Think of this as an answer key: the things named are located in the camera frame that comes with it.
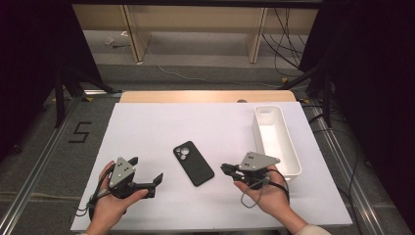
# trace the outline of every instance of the wooden edge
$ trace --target wooden edge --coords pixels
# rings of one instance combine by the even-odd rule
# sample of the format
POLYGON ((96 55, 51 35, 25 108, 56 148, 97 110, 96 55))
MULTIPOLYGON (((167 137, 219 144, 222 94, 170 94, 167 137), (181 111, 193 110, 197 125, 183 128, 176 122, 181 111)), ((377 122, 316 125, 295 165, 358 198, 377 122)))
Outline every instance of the wooden edge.
POLYGON ((120 103, 295 102, 289 90, 125 91, 120 103))

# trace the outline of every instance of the black strap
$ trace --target black strap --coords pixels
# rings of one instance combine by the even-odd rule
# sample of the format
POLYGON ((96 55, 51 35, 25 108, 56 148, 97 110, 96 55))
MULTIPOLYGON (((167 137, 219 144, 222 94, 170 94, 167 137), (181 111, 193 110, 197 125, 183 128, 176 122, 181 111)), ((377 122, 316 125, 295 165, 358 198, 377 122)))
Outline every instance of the black strap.
POLYGON ((287 196, 287 200, 288 200, 288 203, 290 202, 290 190, 289 190, 289 188, 288 188, 288 183, 287 183, 287 180, 285 179, 285 177, 284 177, 284 175, 280 172, 280 171, 278 171, 278 170, 276 170, 276 169, 269 169, 268 171, 275 171, 275 172, 277 172, 279 175, 281 175, 281 177, 283 177, 283 179, 284 179, 284 182, 285 182, 285 185, 286 185, 286 187, 284 187, 284 186, 282 186, 282 185, 280 185, 280 184, 277 184, 277 183, 274 183, 274 182, 271 182, 271 181, 269 181, 268 182, 268 184, 270 184, 270 185, 272 185, 272 186, 275 186, 275 187, 277 187, 277 188, 279 188, 279 189, 281 189, 281 190, 283 190, 284 191, 284 193, 286 194, 286 196, 287 196))

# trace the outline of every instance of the floor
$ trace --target floor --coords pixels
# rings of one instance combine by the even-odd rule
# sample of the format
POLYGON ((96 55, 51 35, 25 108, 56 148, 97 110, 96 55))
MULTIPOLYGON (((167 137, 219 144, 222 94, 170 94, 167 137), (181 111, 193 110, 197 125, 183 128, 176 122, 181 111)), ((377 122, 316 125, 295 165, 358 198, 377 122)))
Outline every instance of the floor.
MULTIPOLYGON (((275 89, 283 84, 283 77, 291 80, 301 74, 274 57, 264 40, 257 63, 250 64, 242 34, 154 33, 144 62, 137 64, 125 33, 84 33, 103 80, 122 90, 275 89)), ((274 40, 279 41, 280 36, 273 35, 274 40)), ((266 38, 276 47, 269 35, 266 38)), ((306 36, 291 40, 301 52, 306 36)), ((284 45, 290 47, 286 39, 284 45)), ((299 61, 289 50, 280 52, 293 64, 299 61)), ((312 120, 321 114, 321 103, 307 99, 306 84, 293 92, 305 102, 304 113, 312 120)), ((86 90, 96 89, 83 85, 86 90)), ((91 95, 90 102, 67 97, 68 118, 63 128, 54 128, 56 110, 51 94, 45 111, 20 143, 23 151, 11 153, 0 164, 0 212, 6 217, 10 207, 18 208, 12 214, 11 234, 72 234, 71 221, 119 96, 91 95), (82 137, 73 134, 77 128, 90 133, 84 143, 70 143, 82 137), (31 190, 30 197, 23 195, 22 188, 31 190), (20 198, 26 201, 17 205, 20 198)), ((341 108, 333 102, 331 109, 332 129, 322 118, 310 125, 354 224, 327 229, 332 234, 411 234, 370 163, 365 162, 341 108)))

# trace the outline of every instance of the sleeve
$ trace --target sleeve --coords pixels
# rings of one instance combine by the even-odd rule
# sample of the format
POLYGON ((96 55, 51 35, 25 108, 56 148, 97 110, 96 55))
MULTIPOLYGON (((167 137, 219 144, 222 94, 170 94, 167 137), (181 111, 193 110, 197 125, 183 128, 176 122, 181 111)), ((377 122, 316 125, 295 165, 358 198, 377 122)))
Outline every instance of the sleeve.
POLYGON ((307 224, 294 235, 330 235, 330 233, 319 226, 307 224))

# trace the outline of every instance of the white table surface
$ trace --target white table surface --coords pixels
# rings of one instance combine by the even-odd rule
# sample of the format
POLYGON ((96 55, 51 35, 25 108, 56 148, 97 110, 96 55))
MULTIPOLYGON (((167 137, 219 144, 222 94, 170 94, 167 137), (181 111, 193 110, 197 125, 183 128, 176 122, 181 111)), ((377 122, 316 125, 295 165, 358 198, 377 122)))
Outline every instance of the white table surface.
MULTIPOLYGON (((247 209, 222 164, 239 164, 256 151, 254 107, 276 105, 283 111, 302 173, 290 183, 291 206, 307 222, 349 225, 351 219, 324 162, 299 103, 116 104, 79 207, 84 208, 109 161, 138 157, 134 182, 163 182, 154 199, 127 210, 115 231, 194 232, 270 229, 282 225, 258 207, 247 209), (173 148, 193 141, 215 173, 193 186, 173 148)), ((246 203, 252 201, 245 197, 246 203)), ((84 231, 89 217, 76 217, 71 230, 84 231)))

